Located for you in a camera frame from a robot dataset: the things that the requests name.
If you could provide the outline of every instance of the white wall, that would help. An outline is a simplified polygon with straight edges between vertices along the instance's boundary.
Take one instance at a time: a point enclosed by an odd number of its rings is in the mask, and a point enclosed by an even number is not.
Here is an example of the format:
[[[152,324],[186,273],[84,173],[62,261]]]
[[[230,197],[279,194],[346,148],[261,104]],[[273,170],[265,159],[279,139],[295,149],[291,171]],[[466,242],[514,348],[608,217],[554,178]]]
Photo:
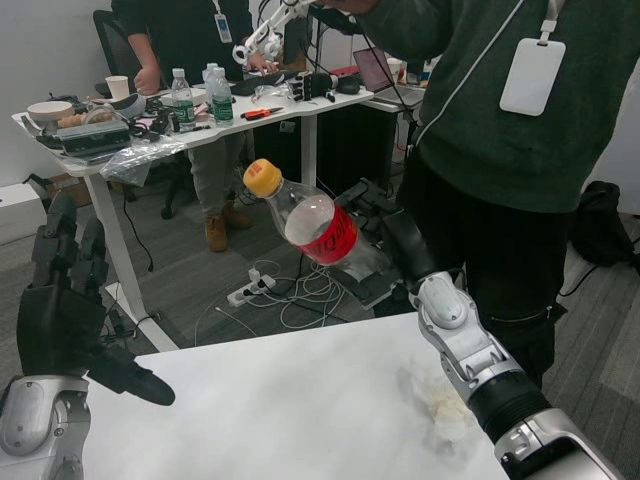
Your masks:
[[[32,103],[72,93],[84,98],[108,68],[91,15],[110,0],[2,1],[0,15],[0,187],[30,173],[59,172],[10,116]]]

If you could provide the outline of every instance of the black bag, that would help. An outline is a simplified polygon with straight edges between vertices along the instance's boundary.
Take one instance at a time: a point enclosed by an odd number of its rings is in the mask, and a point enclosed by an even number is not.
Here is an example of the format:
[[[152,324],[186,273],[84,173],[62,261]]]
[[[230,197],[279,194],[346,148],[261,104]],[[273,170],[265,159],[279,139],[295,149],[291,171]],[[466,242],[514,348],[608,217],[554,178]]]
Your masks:
[[[613,183],[591,183],[580,201],[576,223],[569,238],[587,261],[604,267],[629,262],[640,274],[640,255],[622,225],[618,213],[620,187]]]

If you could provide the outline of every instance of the yellow bottle cap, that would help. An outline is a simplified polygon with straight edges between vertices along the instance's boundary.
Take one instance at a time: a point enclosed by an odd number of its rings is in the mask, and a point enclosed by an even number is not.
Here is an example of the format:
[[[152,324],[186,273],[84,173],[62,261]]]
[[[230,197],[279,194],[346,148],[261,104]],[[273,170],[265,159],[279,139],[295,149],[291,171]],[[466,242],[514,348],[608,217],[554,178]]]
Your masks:
[[[244,173],[244,184],[260,198],[270,197],[282,182],[282,172],[269,160],[261,158],[253,162]]]

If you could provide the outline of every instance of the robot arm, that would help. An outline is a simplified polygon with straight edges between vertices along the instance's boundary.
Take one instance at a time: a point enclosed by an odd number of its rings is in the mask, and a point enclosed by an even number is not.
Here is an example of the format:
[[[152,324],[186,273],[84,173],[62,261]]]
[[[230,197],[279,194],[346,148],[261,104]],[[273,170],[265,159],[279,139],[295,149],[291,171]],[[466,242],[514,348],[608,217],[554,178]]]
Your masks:
[[[0,405],[0,478],[83,478],[91,422],[84,375],[160,405],[175,399],[133,354],[100,343],[105,309],[99,288],[108,272],[104,229],[91,219],[80,247],[76,229],[75,205],[60,194],[47,225],[38,229],[34,279],[20,302],[17,341],[25,377],[10,384]]]
[[[306,17],[309,5],[316,0],[288,0],[282,3],[269,20],[260,25],[244,45],[233,49],[233,58],[241,65],[246,65],[251,55],[263,51],[273,58],[282,49],[282,35],[277,30],[294,18]]]
[[[420,331],[440,352],[445,374],[494,443],[509,477],[622,479],[484,330],[473,300],[455,287],[449,273],[437,271],[409,215],[395,214],[383,222],[386,243],[415,292]]]

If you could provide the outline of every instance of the paper cup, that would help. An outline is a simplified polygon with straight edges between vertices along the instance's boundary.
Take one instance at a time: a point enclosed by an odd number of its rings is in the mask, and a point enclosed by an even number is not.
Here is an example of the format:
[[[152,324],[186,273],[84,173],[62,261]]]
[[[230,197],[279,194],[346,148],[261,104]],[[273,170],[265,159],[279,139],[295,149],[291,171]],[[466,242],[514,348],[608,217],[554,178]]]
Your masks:
[[[129,96],[129,79],[127,77],[116,75],[115,77],[107,77],[105,80],[114,100],[122,100]]]
[[[388,58],[387,63],[389,64],[389,68],[391,69],[393,82],[398,83],[398,76],[400,75],[400,70],[402,69],[402,60],[399,60],[397,58]]]

